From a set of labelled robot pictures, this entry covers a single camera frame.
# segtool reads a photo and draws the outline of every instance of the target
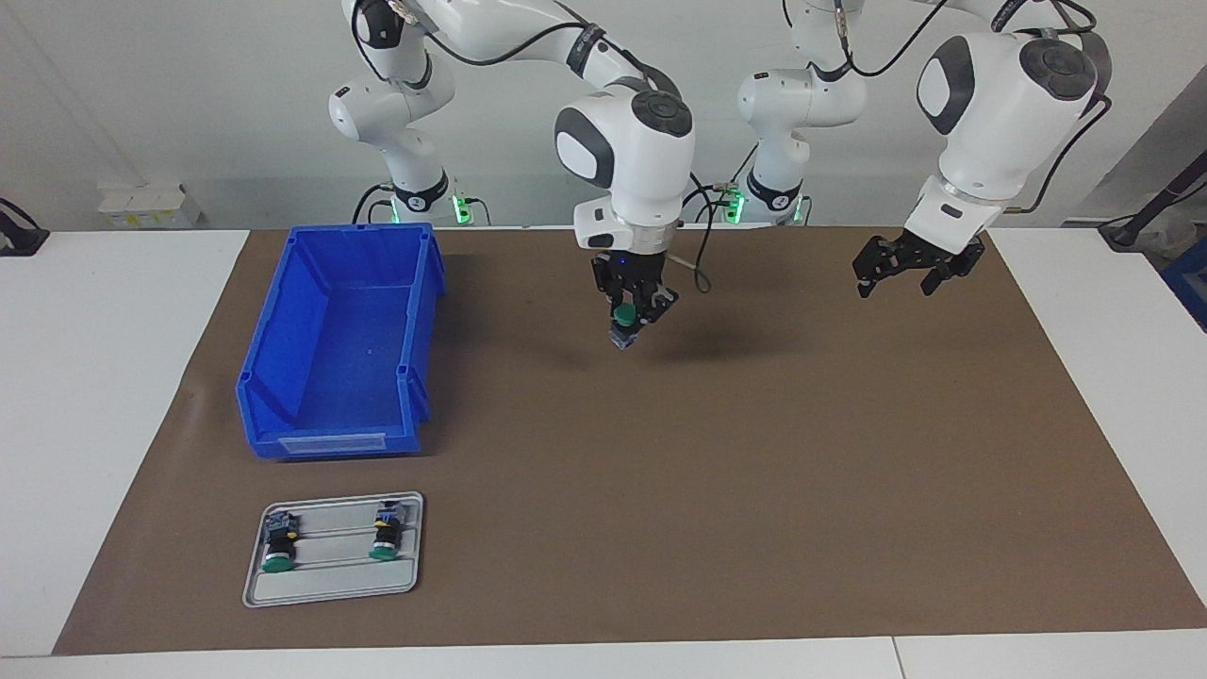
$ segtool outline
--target green light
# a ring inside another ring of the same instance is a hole
[[[729,189],[722,198],[725,201],[725,221],[729,223],[742,222],[742,210],[746,209],[746,195],[741,191]]]
[[[453,213],[456,215],[457,224],[473,223],[473,210],[470,209],[470,204],[465,201],[465,198],[460,195],[453,195]]]

